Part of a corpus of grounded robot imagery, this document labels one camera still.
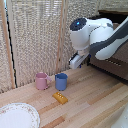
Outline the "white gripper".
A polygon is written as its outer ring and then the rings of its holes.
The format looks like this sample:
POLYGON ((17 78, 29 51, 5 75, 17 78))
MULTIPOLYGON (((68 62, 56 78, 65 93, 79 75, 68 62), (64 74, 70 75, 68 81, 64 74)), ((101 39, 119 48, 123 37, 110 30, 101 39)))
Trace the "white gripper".
MULTIPOLYGON (((70 59, 69 59, 69 67, 71 69, 76 69, 78 66, 79 68, 82 67, 83 64, 81 64, 86 58, 88 54, 80 56, 78 53, 75 53, 70 59)), ((90 63, 91 55, 87 58, 87 64, 90 63)))

